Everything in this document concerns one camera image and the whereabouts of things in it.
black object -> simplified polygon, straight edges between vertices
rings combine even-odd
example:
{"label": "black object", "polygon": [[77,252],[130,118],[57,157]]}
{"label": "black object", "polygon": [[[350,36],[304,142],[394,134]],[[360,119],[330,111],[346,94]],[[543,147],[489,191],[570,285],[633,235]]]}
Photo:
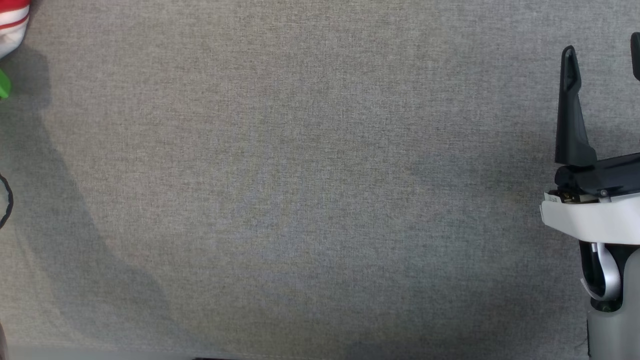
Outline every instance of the black object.
{"label": "black object", "polygon": [[4,184],[4,188],[6,189],[7,196],[9,198],[8,199],[9,205],[7,205],[6,211],[4,212],[4,216],[0,220],[0,229],[2,229],[6,221],[9,219],[9,216],[11,216],[11,211],[13,210],[13,192],[9,187],[9,182],[1,174],[0,174],[0,181]]}
{"label": "black object", "polygon": [[[631,36],[634,75],[640,80],[640,33]],[[578,92],[582,86],[573,46],[562,53],[556,133],[558,191],[567,199],[580,195],[610,197],[640,192],[640,153],[598,161],[589,145]]]}

gray tablecloth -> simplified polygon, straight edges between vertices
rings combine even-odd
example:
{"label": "gray tablecloth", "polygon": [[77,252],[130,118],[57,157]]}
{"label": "gray tablecloth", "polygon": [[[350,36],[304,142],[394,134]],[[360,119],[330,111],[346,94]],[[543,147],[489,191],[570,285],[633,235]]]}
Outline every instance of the gray tablecloth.
{"label": "gray tablecloth", "polygon": [[560,54],[638,151],[624,1],[39,1],[0,62],[9,344],[584,359]]}

red and white striped cloth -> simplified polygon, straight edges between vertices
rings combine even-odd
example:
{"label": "red and white striped cloth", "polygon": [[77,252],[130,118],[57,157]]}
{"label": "red and white striped cloth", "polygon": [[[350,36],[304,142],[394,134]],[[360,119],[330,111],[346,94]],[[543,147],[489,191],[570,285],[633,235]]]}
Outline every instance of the red and white striped cloth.
{"label": "red and white striped cloth", "polygon": [[0,59],[15,50],[24,38],[31,0],[0,0]]}

black cable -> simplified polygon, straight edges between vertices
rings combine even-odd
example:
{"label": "black cable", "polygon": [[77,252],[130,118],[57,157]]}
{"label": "black cable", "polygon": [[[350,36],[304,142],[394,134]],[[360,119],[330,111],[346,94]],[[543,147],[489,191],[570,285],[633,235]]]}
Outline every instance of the black cable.
{"label": "black cable", "polygon": [[2,176],[2,174],[0,174],[0,181],[2,181],[2,183],[4,184],[4,188],[9,195],[9,205],[7,205],[6,213],[2,217],[2,220],[0,220],[0,229],[2,229],[2,226],[4,226],[4,223],[6,223],[6,221],[9,219],[9,216],[11,215],[11,210],[13,210],[13,192],[9,187],[9,182]]}

silver curved part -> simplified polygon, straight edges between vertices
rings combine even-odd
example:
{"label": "silver curved part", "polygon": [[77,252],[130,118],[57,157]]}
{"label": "silver curved part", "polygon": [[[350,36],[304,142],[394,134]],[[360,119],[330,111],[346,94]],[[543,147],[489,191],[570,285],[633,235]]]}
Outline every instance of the silver curved part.
{"label": "silver curved part", "polygon": [[600,266],[602,267],[602,273],[604,274],[604,294],[599,296],[594,293],[589,284],[584,280],[581,280],[584,289],[587,290],[589,295],[599,301],[616,300],[620,296],[620,290],[622,284],[620,281],[620,271],[616,261],[611,256],[611,253],[604,247],[604,243],[592,243],[591,251],[598,254],[598,260],[600,260]]}

